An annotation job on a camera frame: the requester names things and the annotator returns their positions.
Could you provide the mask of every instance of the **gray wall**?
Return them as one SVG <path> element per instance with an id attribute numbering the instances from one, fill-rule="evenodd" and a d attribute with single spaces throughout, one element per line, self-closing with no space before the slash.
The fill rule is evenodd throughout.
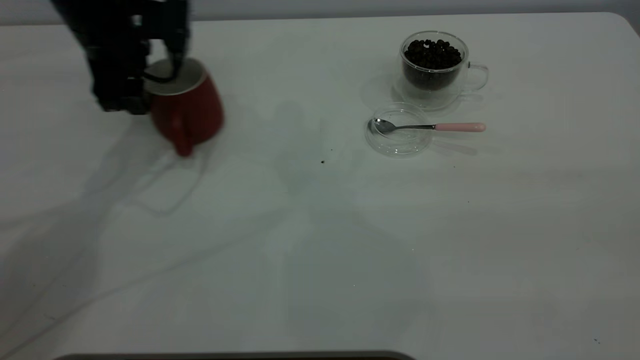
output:
<path id="1" fill-rule="evenodd" d="M 191 0 L 196 19 L 614 12 L 640 30 L 640 0 Z M 49 0 L 0 0 L 0 24 L 54 24 Z"/>

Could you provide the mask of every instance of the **coffee bean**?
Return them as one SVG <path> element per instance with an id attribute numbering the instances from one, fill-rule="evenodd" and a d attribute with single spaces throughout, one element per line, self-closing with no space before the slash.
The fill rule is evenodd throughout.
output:
<path id="1" fill-rule="evenodd" d="M 414 40 L 404 52 L 404 57 L 414 66 L 429 70 L 442 70 L 455 67 L 462 62 L 462 55 L 449 42 L 442 39 Z M 458 76 L 460 68 L 444 73 L 430 73 L 415 69 L 410 65 L 403 66 L 405 78 L 417 88 L 423 90 L 439 90 L 451 84 Z"/>

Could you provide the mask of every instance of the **red ceramic mug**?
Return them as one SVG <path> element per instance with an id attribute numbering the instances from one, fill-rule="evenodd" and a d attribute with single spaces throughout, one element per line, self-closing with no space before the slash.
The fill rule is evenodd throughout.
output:
<path id="1" fill-rule="evenodd" d="M 153 63 L 147 72 L 161 77 L 172 71 L 169 60 Z M 152 95 L 151 117 L 160 133 L 180 156 L 189 156 L 193 146 L 207 141 L 222 127 L 222 103 L 207 69 L 197 60 L 184 60 L 178 77 L 165 84 L 147 81 Z"/>

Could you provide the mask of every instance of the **double-walled glass cup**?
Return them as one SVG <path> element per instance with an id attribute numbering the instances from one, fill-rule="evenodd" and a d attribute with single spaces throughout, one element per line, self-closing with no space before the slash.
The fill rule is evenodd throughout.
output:
<path id="1" fill-rule="evenodd" d="M 462 61 L 448 69 L 427 69 L 410 62 L 405 51 L 414 40 L 448 42 L 460 52 Z M 480 70 L 484 79 L 479 84 L 468 84 L 469 69 Z M 469 62 L 469 49 L 458 37 L 442 31 L 423 31 L 408 37 L 400 47 L 394 88 L 404 101 L 419 106 L 423 110 L 439 110 L 456 100 L 460 94 L 475 92 L 489 80 L 489 69 L 478 63 Z"/>

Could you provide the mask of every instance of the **metal spoon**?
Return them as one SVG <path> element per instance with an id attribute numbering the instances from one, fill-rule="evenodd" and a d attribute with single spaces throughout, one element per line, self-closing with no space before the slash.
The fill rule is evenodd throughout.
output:
<path id="1" fill-rule="evenodd" d="M 373 122 L 376 129 L 382 134 L 388 134 L 398 129 L 425 129 L 425 130 L 437 130 L 437 131 L 464 131 L 467 133 L 482 133 L 486 130 L 486 125 L 482 122 L 459 122 L 452 124 L 435 124 L 435 125 L 408 125 L 408 126 L 395 126 L 391 122 L 374 119 Z"/>

